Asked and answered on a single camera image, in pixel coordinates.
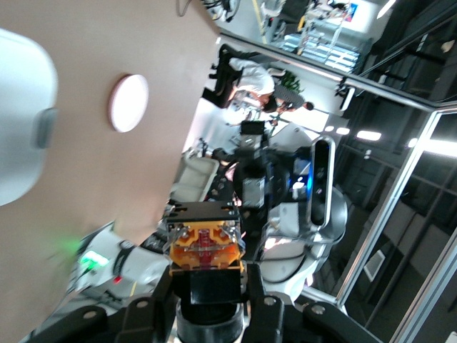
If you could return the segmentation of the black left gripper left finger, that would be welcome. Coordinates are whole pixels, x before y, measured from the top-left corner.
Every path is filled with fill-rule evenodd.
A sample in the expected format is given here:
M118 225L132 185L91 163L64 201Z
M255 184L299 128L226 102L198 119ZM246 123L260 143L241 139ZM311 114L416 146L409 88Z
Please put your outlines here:
M131 300L112 315L99 306L80 307L25 343L167 343L176 302L166 268L152 294Z

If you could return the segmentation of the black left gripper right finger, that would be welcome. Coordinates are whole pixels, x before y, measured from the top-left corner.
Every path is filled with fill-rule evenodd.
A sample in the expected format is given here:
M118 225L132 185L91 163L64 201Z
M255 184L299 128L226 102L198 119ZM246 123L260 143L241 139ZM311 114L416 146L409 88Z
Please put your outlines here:
M247 266L251 319L242 343L375 343L375 336L327 302L301 310L267 294L260 267Z

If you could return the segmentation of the pink round plate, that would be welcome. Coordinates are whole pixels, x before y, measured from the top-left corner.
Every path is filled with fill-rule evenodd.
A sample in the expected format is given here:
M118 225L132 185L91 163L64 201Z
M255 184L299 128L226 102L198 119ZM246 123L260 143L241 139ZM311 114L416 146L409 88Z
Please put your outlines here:
M115 131L133 130L143 119L149 102L149 85L140 74L122 77L114 86L108 107L109 121Z

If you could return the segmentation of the orange push-button switch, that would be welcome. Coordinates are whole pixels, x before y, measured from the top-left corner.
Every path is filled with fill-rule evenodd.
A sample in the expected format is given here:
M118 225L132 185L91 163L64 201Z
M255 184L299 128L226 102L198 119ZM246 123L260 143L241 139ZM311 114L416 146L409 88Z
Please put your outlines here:
M234 343L243 331L241 276L246 245L236 205L174 202L165 217L182 343Z

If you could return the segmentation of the white lunch box grey clips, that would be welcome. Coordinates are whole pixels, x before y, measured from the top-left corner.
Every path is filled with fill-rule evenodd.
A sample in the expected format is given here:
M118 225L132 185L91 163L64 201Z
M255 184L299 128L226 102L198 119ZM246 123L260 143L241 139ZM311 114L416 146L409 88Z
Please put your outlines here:
M47 51L0 28L0 206L25 195L41 176L58 88Z

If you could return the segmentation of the aluminium frame post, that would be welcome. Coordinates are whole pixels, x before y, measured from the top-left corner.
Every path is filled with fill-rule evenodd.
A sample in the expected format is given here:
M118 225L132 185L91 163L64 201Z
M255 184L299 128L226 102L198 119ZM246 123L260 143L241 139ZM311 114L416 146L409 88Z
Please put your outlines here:
M429 143L435 128L443 115L457 114L457 101L444 103L441 106L431 111L424 121L420 130L416 145L411 148L406 156L406 160L401 166L397 176L389 189L389 192L382 203L382 206L373 221L373 224L368 231L368 234L361 245L356 258L351 265L351 268L344 279L341 288L336 296L335 305L341 309L345 305L349 295L351 294L356 281L358 280L363 267L365 266L371 252L380 237L389 217L391 216L401 194L410 179L413 170L415 169L419 159L421 158L427 143Z

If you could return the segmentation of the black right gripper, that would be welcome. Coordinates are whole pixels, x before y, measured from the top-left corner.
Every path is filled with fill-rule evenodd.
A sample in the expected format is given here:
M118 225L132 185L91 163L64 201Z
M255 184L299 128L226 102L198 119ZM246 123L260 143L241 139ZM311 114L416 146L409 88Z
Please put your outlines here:
M235 193L244 209L268 214L288 197L291 154L276 149L237 149Z

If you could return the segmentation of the green potted plant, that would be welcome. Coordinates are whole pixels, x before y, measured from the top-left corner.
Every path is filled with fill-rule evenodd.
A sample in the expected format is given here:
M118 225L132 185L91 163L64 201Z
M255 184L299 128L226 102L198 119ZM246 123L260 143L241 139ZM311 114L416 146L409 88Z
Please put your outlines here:
M292 71L285 71L285 74L280 78L280 85L297 94L304 91L300 78Z

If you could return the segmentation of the person in white shirt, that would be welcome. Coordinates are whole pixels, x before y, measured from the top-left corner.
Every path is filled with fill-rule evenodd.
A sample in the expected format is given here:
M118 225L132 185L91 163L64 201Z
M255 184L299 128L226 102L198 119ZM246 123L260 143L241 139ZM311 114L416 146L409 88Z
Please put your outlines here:
M231 57L228 65L235 71L240 71L241 76L237 85L233 86L229 100L232 100L238 91L247 91L257 99L262 109L271 113L276 109L274 97L275 83L272 76L260 64L249 59Z

